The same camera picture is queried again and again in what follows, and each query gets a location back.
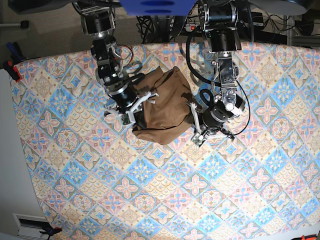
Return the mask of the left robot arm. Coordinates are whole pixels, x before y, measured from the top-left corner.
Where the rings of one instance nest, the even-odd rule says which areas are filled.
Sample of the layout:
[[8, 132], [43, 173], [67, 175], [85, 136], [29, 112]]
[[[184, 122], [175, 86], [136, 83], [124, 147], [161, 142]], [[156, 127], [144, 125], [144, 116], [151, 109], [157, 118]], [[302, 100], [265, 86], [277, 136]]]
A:
[[[238, 10], [229, 0], [200, 0], [197, 9], [199, 25], [187, 38], [186, 62], [191, 73], [211, 88], [199, 91], [206, 109], [194, 100], [187, 101], [194, 119], [192, 141], [200, 144], [217, 137], [219, 133], [234, 139], [235, 134], [226, 130], [224, 123], [240, 117], [249, 105], [248, 98], [237, 94], [239, 72], [232, 59], [232, 54], [241, 49], [237, 31]], [[202, 33], [207, 50], [212, 54], [212, 79], [200, 75], [191, 64], [190, 44], [197, 32]]]

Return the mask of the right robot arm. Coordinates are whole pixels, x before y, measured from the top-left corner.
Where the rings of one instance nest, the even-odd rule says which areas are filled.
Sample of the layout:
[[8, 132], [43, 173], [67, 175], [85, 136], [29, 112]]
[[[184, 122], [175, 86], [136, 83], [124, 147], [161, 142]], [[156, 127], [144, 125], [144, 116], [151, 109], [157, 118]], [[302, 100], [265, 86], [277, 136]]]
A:
[[137, 89], [145, 74], [127, 73], [117, 52], [115, 9], [121, 4], [113, 0], [76, 0], [72, 6], [81, 16], [83, 32], [92, 36], [90, 50], [97, 62], [97, 81], [116, 102], [116, 107], [107, 107], [104, 114], [119, 116], [125, 126], [146, 127], [143, 104], [151, 94]]

